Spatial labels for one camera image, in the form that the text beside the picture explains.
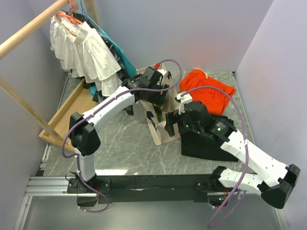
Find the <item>cream canvas tote bag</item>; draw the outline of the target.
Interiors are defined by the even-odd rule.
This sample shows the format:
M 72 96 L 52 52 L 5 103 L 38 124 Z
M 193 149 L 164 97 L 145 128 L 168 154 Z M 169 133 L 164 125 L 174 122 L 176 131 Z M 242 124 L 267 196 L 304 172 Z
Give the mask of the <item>cream canvas tote bag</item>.
M 174 85 L 170 72 L 168 72 L 168 76 L 166 77 L 164 83 L 168 84 L 169 87 Z M 157 116 L 154 110 L 154 106 L 156 105 L 150 102 L 141 100 L 141 103 L 146 111 L 145 113 L 146 121 L 147 121 L 147 124 L 150 129 L 155 145 L 161 145 L 163 143 L 180 138 L 180 134 L 178 132 L 177 125 L 175 125 L 174 127 L 175 135 L 172 137 L 170 137 L 168 132 L 165 130 L 166 113 L 173 112 L 179 108 L 179 103 L 175 100 L 177 94 L 178 92 L 175 87 L 167 91 L 166 102 L 163 106 L 160 106 L 162 110 L 162 120 L 160 122 L 157 120 Z

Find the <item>coca-cola glass bottle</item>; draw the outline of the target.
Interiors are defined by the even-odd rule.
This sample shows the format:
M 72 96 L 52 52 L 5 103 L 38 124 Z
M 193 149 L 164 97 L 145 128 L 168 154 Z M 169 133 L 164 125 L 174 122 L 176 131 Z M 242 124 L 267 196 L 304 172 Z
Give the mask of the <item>coca-cola glass bottle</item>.
M 134 116 L 134 111 L 133 111 L 133 106 L 130 105 L 128 107 L 126 107 L 126 113 L 130 116 Z

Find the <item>green glass bottle gold cap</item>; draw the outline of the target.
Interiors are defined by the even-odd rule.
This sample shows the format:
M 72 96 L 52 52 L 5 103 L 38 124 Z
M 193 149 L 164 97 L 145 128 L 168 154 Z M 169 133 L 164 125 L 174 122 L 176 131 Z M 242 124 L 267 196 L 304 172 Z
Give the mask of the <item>green glass bottle gold cap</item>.
M 157 116 L 157 120 L 160 122 L 162 120 L 162 110 L 159 106 L 154 106 L 154 110 Z

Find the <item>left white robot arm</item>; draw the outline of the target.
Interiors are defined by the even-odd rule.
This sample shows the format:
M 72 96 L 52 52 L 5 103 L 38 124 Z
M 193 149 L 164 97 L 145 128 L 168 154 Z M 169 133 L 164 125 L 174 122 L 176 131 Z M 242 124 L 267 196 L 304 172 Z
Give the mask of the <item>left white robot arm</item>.
M 115 115 L 136 101 L 143 100 L 162 105 L 165 102 L 166 91 L 170 85 L 164 80 L 168 77 L 165 69 L 147 67 L 143 74 L 127 78 L 118 89 L 89 111 L 79 114 L 75 112 L 70 117 L 70 126 L 73 131 L 69 138 L 79 157 L 77 178 L 79 187 L 86 193 L 95 189 L 96 173 L 94 169 L 94 153 L 101 145 L 98 132 Z

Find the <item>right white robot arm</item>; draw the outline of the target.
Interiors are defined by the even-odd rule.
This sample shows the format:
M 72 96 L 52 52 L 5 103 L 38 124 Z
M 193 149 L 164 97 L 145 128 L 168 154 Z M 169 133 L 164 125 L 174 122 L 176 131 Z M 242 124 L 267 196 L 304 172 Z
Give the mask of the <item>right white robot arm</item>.
M 165 115 L 165 130 L 175 135 L 177 124 L 181 136 L 182 155 L 213 161 L 247 162 L 253 174 L 233 171 L 218 166 L 210 175 L 214 191 L 233 188 L 240 178 L 239 189 L 257 194 L 274 208 L 284 208 L 296 186 L 300 169 L 277 161 L 248 140 L 234 126 L 233 120 L 223 115 L 212 115 L 200 101 L 184 105 Z

